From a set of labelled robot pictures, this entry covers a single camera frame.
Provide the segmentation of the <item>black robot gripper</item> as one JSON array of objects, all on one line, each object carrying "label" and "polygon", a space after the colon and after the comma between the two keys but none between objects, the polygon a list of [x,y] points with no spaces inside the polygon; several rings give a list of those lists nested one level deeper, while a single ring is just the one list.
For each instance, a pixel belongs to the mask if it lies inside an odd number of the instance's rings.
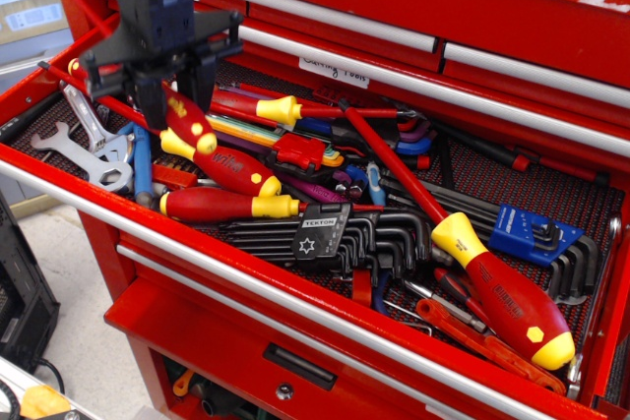
[{"label": "black robot gripper", "polygon": [[[117,0],[116,31],[80,57],[88,66],[95,97],[130,93],[149,128],[164,130],[166,97],[162,82],[174,78],[178,91],[202,112],[211,107],[219,61],[241,51],[235,11],[198,12],[194,0]],[[122,86],[102,79],[99,66],[122,64]]]}]

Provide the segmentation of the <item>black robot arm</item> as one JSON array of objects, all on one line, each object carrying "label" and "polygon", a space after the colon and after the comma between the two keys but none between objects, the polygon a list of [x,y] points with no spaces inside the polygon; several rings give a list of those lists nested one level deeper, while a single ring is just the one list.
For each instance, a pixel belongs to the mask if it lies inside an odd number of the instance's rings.
[{"label": "black robot arm", "polygon": [[115,32],[80,57],[93,98],[125,93],[147,124],[166,127],[163,81],[208,111],[219,61],[241,52],[237,11],[198,12],[194,0],[117,0]]}]

